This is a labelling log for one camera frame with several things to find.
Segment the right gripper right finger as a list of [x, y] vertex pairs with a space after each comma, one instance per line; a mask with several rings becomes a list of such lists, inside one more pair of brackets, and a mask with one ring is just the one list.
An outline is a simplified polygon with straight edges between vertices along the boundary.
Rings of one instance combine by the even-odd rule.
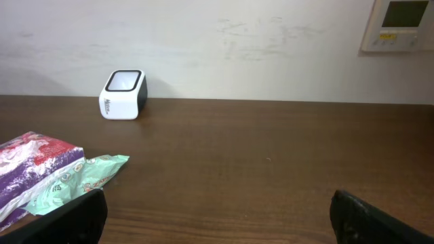
[[433, 244], [433, 237], [344, 190], [332, 197], [330, 221], [338, 244]]

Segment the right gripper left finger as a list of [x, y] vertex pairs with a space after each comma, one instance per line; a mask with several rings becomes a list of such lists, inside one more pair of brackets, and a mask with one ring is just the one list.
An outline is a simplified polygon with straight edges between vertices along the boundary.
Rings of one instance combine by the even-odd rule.
[[108, 208], [94, 189], [1, 237], [1, 244], [93, 244], [99, 242]]

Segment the mint green wipes packet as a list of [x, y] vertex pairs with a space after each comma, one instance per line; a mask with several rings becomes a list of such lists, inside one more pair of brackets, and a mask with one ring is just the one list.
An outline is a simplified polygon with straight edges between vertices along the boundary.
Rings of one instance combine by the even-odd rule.
[[61, 175], [23, 209], [30, 214], [45, 215], [93, 189], [101, 189], [129, 160], [125, 155], [102, 155]]

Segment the red purple tissue pack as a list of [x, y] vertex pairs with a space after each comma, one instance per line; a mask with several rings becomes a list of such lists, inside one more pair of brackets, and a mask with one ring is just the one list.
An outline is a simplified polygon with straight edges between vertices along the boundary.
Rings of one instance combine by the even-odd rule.
[[1, 230], [28, 214], [24, 206], [68, 170], [85, 161], [84, 151], [30, 131], [1, 145]]

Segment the white barcode scanner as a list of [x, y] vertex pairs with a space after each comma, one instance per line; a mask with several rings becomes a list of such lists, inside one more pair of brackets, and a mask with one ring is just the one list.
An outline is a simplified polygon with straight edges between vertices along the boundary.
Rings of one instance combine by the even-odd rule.
[[109, 120], [133, 120], [138, 117], [147, 98], [146, 76], [141, 70], [115, 70], [98, 97], [100, 113]]

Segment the wall thermostat panel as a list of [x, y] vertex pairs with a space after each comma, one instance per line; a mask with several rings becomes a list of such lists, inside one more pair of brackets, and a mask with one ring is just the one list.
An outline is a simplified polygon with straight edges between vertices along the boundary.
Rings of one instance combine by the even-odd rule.
[[433, 51], [433, 0], [375, 0], [360, 50]]

